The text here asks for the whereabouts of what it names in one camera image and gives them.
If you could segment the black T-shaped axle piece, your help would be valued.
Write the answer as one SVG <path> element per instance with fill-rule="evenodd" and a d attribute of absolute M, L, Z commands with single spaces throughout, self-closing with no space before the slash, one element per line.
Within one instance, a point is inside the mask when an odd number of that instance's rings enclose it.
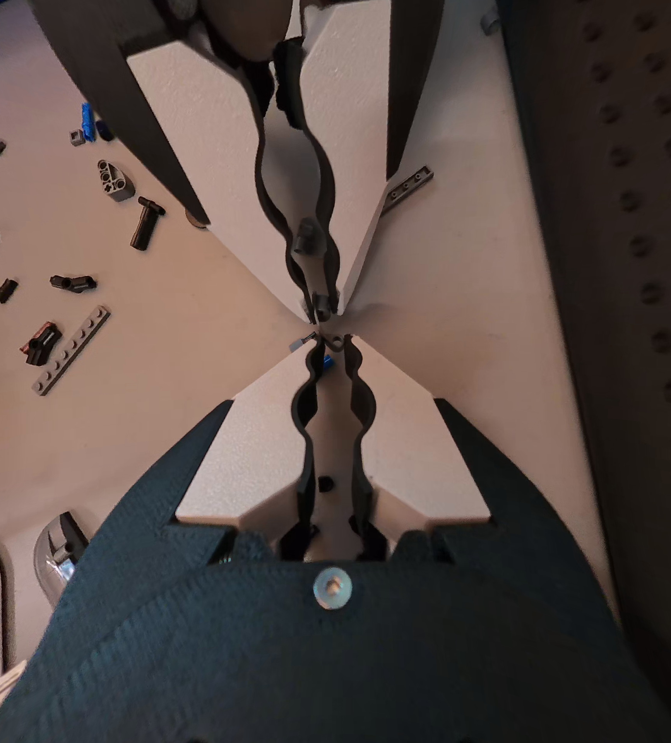
<path fill-rule="evenodd" d="M 130 246 L 135 250 L 145 251 L 149 247 L 157 221 L 161 216 L 165 216 L 166 210 L 155 201 L 142 196 L 138 197 L 138 203 L 142 206 L 142 214 L 130 240 Z"/>

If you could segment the grey triangular liftarm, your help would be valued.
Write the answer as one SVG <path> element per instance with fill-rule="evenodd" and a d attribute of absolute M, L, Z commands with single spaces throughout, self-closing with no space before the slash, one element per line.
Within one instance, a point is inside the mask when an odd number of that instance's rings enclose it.
<path fill-rule="evenodd" d="M 106 160 L 99 160 L 97 167 L 101 188 L 111 200 L 121 203 L 135 196 L 134 183 L 121 169 Z"/>

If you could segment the thin grey holed plate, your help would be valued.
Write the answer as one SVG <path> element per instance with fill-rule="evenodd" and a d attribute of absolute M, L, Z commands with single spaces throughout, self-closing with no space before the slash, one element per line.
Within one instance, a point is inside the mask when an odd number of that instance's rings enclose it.
<path fill-rule="evenodd" d="M 424 187 L 425 184 L 431 182 L 433 176 L 433 170 L 429 166 L 424 165 L 422 168 L 418 169 L 403 181 L 389 189 L 386 193 L 379 217 L 382 218 L 385 216 L 388 212 L 413 195 L 417 190 Z"/>

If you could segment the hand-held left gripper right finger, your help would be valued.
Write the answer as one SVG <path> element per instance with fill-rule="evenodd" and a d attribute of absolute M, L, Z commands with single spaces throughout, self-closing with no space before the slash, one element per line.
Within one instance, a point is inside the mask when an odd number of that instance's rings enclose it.
<path fill-rule="evenodd" d="M 408 532 L 488 523 L 489 507 L 435 397 L 357 336 L 344 337 L 343 356 L 361 425 L 349 520 L 361 558 L 384 560 Z"/>

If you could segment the black axle connector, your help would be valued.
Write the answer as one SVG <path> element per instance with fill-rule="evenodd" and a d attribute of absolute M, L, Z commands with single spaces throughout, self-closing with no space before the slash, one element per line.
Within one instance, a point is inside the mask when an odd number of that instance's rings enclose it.
<path fill-rule="evenodd" d="M 30 366 L 41 367 L 45 365 L 52 354 L 55 344 L 62 338 L 62 332 L 58 330 L 46 330 L 41 337 L 32 341 L 26 357 L 26 363 Z"/>

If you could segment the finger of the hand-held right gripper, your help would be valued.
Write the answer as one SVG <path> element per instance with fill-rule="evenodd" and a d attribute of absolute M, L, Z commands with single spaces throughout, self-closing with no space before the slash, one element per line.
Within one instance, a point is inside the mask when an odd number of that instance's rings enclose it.
<path fill-rule="evenodd" d="M 358 283 L 387 190 L 391 2 L 293 2 L 286 38 L 303 36 L 301 93 L 334 175 L 330 234 L 339 251 L 337 313 Z"/>
<path fill-rule="evenodd" d="M 209 230 L 290 311 L 313 322 L 293 232 L 262 175 L 264 120 L 247 80 L 182 41 L 127 64 L 209 220 Z"/>

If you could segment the long grey studded plate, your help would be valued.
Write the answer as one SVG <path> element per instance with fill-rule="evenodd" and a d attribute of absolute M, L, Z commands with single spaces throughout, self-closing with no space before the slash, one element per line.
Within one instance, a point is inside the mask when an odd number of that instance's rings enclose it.
<path fill-rule="evenodd" d="M 51 391 L 110 316 L 111 311 L 108 307 L 97 305 L 94 308 L 75 332 L 54 352 L 53 358 L 44 365 L 43 371 L 32 385 L 36 395 L 43 397 Z"/>

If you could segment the transparent lego canopy piece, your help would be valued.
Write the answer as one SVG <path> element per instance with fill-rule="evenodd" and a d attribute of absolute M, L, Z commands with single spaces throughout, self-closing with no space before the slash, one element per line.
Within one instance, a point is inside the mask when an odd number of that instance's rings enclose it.
<path fill-rule="evenodd" d="M 89 545 L 73 512 L 62 512 L 38 535 L 33 550 L 34 574 L 51 608 L 55 608 Z"/>

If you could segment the dark perforated chair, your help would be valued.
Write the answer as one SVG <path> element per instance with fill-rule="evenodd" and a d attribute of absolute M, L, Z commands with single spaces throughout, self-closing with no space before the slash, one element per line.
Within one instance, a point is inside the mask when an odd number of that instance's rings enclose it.
<path fill-rule="evenodd" d="M 621 621 L 671 712 L 671 1 L 497 6 Z"/>

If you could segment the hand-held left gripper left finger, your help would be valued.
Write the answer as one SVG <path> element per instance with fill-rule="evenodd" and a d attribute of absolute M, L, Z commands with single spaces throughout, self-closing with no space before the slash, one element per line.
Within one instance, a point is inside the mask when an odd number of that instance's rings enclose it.
<path fill-rule="evenodd" d="M 179 522 L 255 532 L 282 559 L 303 561 L 317 481 L 306 428 L 321 376 L 322 340 L 311 340 L 234 397 L 176 509 Z"/>

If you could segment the brown axle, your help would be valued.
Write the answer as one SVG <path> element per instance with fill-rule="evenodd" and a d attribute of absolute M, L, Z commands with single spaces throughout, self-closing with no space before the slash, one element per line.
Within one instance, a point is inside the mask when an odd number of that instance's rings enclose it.
<path fill-rule="evenodd" d="M 30 338 L 30 339 L 29 339 L 29 340 L 28 340 L 28 341 L 27 341 L 27 342 L 26 342 L 25 344 L 23 344 L 23 345 L 22 345 L 22 346 L 21 346 L 21 347 L 19 348 L 19 351 L 20 351 L 21 353 L 23 353 L 23 354 L 27 354 L 27 352 L 28 352 L 28 350 L 29 350 L 30 346 L 32 345 L 32 341 L 35 341 L 36 339 L 38 339 L 39 337 L 41 337 L 41 335 L 42 335 L 42 334 L 43 334 L 43 333 L 44 333 L 44 332 L 45 332 L 46 330 L 58 330 L 58 326 L 57 326 L 57 325 L 56 325 L 56 324 L 55 324 L 54 322 L 52 322 L 52 321 L 44 322 L 44 323 L 43 323 L 43 325 L 42 325 L 41 327 L 39 327 L 39 328 L 38 328 L 38 329 L 37 329 L 37 330 L 36 330 L 36 331 L 35 331 L 35 332 L 33 333 L 32 337 L 31 337 L 31 338 Z"/>

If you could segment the grey liftarm with blue pins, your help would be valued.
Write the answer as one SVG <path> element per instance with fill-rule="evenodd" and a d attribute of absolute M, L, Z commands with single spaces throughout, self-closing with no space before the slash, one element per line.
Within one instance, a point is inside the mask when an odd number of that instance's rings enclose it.
<path fill-rule="evenodd" d="M 289 345 L 289 351 L 290 353 L 294 353 L 299 348 L 305 346 L 309 341 L 318 340 L 321 338 L 324 339 L 323 343 L 325 347 L 323 370 L 327 371 L 335 366 L 335 359 L 333 357 L 333 354 L 341 352 L 344 348 L 344 336 L 334 334 L 326 334 L 325 336 L 322 336 L 322 334 L 320 334 L 318 331 L 314 331 L 306 335 L 305 337 L 298 338 L 294 342 L 292 342 Z"/>

